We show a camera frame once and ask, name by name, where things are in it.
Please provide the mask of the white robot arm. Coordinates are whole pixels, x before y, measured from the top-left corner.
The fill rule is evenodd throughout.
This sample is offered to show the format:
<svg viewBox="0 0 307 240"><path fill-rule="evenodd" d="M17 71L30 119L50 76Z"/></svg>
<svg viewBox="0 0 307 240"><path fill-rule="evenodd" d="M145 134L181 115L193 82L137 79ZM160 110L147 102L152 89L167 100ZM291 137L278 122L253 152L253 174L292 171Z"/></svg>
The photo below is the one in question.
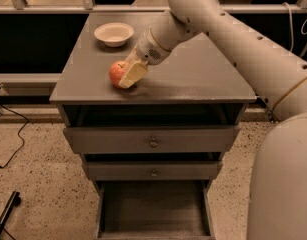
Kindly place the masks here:
<svg viewBox="0 0 307 240"><path fill-rule="evenodd" d="M307 240L307 62L224 11L218 0L168 0L119 82L128 88L180 43L206 34L279 124L255 157L247 240Z"/></svg>

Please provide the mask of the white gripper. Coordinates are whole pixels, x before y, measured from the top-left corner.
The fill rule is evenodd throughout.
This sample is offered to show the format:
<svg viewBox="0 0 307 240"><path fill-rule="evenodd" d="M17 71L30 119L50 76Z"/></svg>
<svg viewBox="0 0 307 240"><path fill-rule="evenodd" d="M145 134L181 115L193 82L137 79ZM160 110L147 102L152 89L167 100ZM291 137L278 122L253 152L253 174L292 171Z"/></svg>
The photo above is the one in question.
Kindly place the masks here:
<svg viewBox="0 0 307 240"><path fill-rule="evenodd" d="M149 65L158 65L170 54L171 50L159 44L150 29L146 30L139 38L136 47L125 58L125 61L130 65L122 75L119 86L128 89L148 73L147 65L136 61L138 57Z"/></svg>

